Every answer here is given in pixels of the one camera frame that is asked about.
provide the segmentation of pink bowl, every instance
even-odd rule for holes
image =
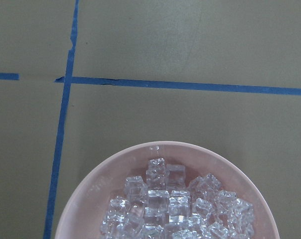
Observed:
[[[228,191],[254,205],[254,239],[279,239],[271,211],[250,179],[220,155],[183,142],[158,141],[124,149],[94,168],[79,184],[60,218],[55,239],[98,239],[99,226],[115,195],[122,195],[128,176],[145,176],[149,159],[163,157],[186,166],[186,185],[198,175],[213,173]]]

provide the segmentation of painter's tape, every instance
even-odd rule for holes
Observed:
[[[59,78],[55,82],[64,82],[64,78]],[[198,91],[222,91],[240,93],[259,93],[274,95],[293,95],[301,96],[301,88],[283,88],[268,86],[242,86],[242,85],[223,85],[189,82],[170,82],[170,81],[143,81],[143,80],[113,80],[105,78],[72,77],[72,83],[89,85],[113,85],[129,87],[146,87],[162,89],[198,90]]]
[[[43,239],[50,239],[51,234],[52,234],[57,183],[58,183],[58,178],[59,178],[62,147],[63,147],[63,140],[64,140],[65,119],[66,119],[67,107],[68,107],[69,99],[70,99],[74,56],[75,56],[75,49],[76,49],[78,4],[79,4],[79,0],[75,0],[72,31],[71,31],[71,37],[70,37],[73,45],[68,53],[65,78],[63,78],[64,88],[63,88],[63,95],[62,95],[59,124],[58,124],[57,135],[56,135],[56,143],[55,143],[55,151],[54,151],[54,157],[53,157],[49,197],[48,197],[47,208],[46,208]]]
[[[17,73],[0,73],[0,80],[13,80],[19,79],[19,74]]]

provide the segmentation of round bowl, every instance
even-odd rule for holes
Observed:
[[[220,155],[183,142],[158,141],[139,144],[109,157],[94,168],[79,184],[60,218],[55,239],[98,239],[99,227],[109,200],[123,195],[124,180],[142,175],[148,160],[163,157],[168,163],[186,166],[186,185],[199,175],[213,173],[225,190],[254,206],[254,239],[279,239],[273,215],[251,180]]]

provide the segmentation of plastic bowl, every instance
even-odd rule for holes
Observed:
[[[109,200],[123,195],[124,180],[142,175],[149,159],[163,157],[168,163],[186,166],[186,185],[198,175],[213,173],[225,190],[254,205],[254,239],[279,239],[273,215],[251,180],[220,155],[188,143],[158,141],[124,149],[94,168],[79,184],[60,218],[55,239],[98,239],[99,227]]]

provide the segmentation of blue tape line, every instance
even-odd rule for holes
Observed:
[[[43,239],[50,239],[52,233],[57,183],[59,177],[62,147],[63,147],[63,140],[64,140],[64,126],[65,126],[67,107],[70,98],[74,56],[75,56],[75,49],[76,49],[78,4],[79,4],[79,0],[75,0],[72,31],[70,37],[73,46],[69,50],[68,57],[67,57],[67,65],[66,65],[66,72],[64,78],[64,88],[63,88],[63,95],[62,95],[62,102],[61,102],[59,124],[58,124],[57,135],[56,135],[56,143],[55,143],[55,151],[54,151],[54,158],[53,158],[53,165],[52,165],[51,183],[50,183],[49,196],[48,196],[48,202],[46,208]]]
[[[64,82],[64,78],[59,78],[55,82]],[[105,78],[72,77],[72,83],[90,84],[90,85],[113,85],[129,87],[180,89],[180,90],[198,90],[198,91],[222,91],[222,92],[240,92],[240,93],[259,93],[275,95],[293,95],[301,96],[300,88],[282,88],[267,86],[242,86],[242,85],[223,85],[206,83],[188,83],[188,82],[169,82],[169,81],[142,81],[142,80],[113,80]]]
[[[18,80],[19,74],[17,73],[0,73],[0,80]]]

